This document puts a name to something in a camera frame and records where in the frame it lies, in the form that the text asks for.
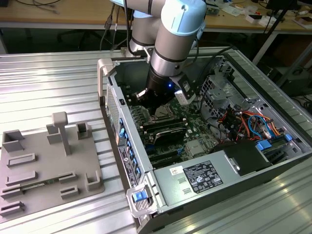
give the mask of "slotted aluminum surface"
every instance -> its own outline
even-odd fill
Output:
[[[66,111],[69,125],[92,128],[105,191],[0,224],[0,233],[137,233],[128,207],[97,95],[97,61],[118,52],[81,52],[0,57],[2,132],[46,131],[53,112]]]
[[[200,52],[221,49],[204,48]],[[232,50],[230,55],[312,134],[306,113],[264,79],[242,54]],[[0,233],[136,233],[97,95],[97,60],[120,56],[120,52],[79,52],[0,57],[0,134],[12,129],[20,129],[23,134],[45,131],[51,113],[57,111],[66,111],[70,124],[88,121],[106,188],[102,194],[0,224]],[[254,94],[243,82],[239,87],[249,97]],[[312,233],[311,193],[312,160],[308,160],[265,185],[157,233]]]

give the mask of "blue cable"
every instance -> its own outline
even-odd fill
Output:
[[[253,128],[251,127],[251,119],[252,119],[252,117],[258,117],[259,119],[261,119],[261,120],[264,122],[264,124],[265,124],[265,126],[266,126],[268,132],[270,133],[270,135],[271,135],[272,137],[275,137],[275,136],[276,136],[276,135],[274,134],[274,132],[270,130],[270,128],[269,128],[267,122],[265,121],[265,119],[264,119],[262,116],[257,116],[257,115],[250,116],[250,118],[248,119],[248,127],[249,127],[250,131],[252,131],[254,134],[256,134],[257,136],[259,136],[261,140],[262,140],[262,136],[261,136],[259,133],[255,132],[255,131],[253,130]]]

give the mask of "paper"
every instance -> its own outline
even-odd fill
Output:
[[[235,7],[232,6],[226,6],[222,9],[222,11],[225,11],[226,13],[229,13],[232,16],[239,16],[242,12],[241,9],[236,9]]]

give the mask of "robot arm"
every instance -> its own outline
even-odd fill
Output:
[[[124,0],[111,0],[123,6]],[[141,105],[153,113],[174,96],[180,104],[195,98],[183,64],[205,24],[203,0],[126,0],[135,10],[130,48],[133,52],[153,46],[146,88],[136,95]]]

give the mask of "circuit board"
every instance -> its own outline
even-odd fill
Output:
[[[166,105],[160,106],[153,116],[150,116],[143,106],[129,106],[129,109],[154,168],[206,155],[218,144],[193,104],[181,106],[176,99],[173,99]],[[181,120],[185,132],[177,140],[171,140],[171,143],[166,141],[154,144],[155,139],[152,134],[143,128],[144,125],[157,123],[165,125],[177,119]]]

